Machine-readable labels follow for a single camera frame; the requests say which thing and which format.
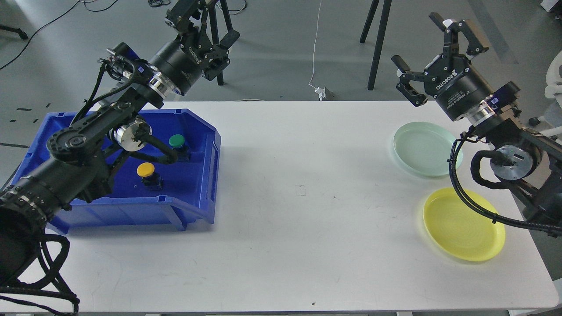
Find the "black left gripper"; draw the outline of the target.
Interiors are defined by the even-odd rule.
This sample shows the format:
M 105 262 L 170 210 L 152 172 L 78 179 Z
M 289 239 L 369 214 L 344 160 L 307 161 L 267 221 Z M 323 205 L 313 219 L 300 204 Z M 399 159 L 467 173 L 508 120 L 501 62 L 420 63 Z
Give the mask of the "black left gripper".
M 149 64 L 171 81 L 178 95 L 185 95 L 199 78 L 217 80 L 222 86 L 223 70 L 230 64 L 230 48 L 240 38 L 237 30 L 229 30 L 212 44 L 206 28 L 214 0 L 179 0 L 166 11 L 165 23 L 177 36 L 165 44 Z

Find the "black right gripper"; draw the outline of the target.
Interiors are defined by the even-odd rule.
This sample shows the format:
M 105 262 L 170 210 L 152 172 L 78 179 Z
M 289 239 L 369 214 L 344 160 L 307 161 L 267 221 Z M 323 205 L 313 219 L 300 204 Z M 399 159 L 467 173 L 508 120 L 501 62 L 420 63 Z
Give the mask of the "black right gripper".
M 442 55 L 436 56 L 424 69 L 429 76 L 436 77 L 434 81 L 424 83 L 424 92 L 436 100 L 449 119 L 456 121 L 494 92 L 492 86 L 473 68 L 471 59 L 465 56 L 475 57 L 487 52 L 490 42 L 472 20 L 446 20 L 437 12 L 431 12 L 429 18 L 444 33 L 444 44 Z M 459 53 L 460 34 L 468 41 L 465 55 Z M 445 61 L 450 58 L 452 65 Z M 393 55 L 391 60 L 399 70 L 397 90 L 415 107 L 424 105 L 427 96 L 418 92 L 410 82 L 424 82 L 427 74 L 413 72 L 399 55 Z

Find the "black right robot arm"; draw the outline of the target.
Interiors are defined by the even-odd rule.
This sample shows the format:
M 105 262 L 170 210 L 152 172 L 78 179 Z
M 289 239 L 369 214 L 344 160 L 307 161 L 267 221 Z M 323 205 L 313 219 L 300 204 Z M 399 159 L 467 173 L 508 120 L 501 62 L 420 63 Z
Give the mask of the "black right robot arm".
M 453 143 L 448 159 L 453 189 L 464 204 L 493 223 L 560 236 L 560 144 L 521 124 L 516 84 L 508 82 L 493 90 L 472 67 L 472 57 L 490 47 L 472 21 L 444 20 L 436 12 L 429 17 L 444 33 L 442 53 L 421 72 L 410 70 L 401 56 L 393 56 L 392 61 L 399 69 L 396 88 L 414 106 L 425 104 L 432 96 L 452 121 L 470 121 L 471 127 Z M 510 190 L 526 207 L 524 221 L 485 209 L 461 187 L 456 170 L 458 154 L 465 142 L 478 140 L 493 148 L 475 153 L 470 164 L 473 180 L 493 190 Z

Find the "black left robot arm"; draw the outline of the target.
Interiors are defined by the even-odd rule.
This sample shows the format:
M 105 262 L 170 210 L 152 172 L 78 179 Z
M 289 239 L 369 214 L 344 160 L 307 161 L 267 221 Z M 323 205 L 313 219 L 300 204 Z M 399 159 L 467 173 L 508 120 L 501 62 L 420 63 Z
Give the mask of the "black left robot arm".
M 150 60 L 124 43 L 100 59 L 90 98 L 66 128 L 46 142 L 50 158 L 1 191 L 1 299 L 63 312 L 12 294 L 66 300 L 72 315 L 79 299 L 60 275 L 68 238 L 47 234 L 46 226 L 72 201 L 90 203 L 112 192 L 114 177 L 128 158 L 174 164 L 177 151 L 157 139 L 139 116 L 146 104 L 162 108 L 170 92 L 185 95 L 199 78 L 222 80 L 229 48 L 239 38 L 227 3 L 220 2 L 227 33 L 218 38 L 216 1 L 179 0 L 165 22 L 177 33 Z

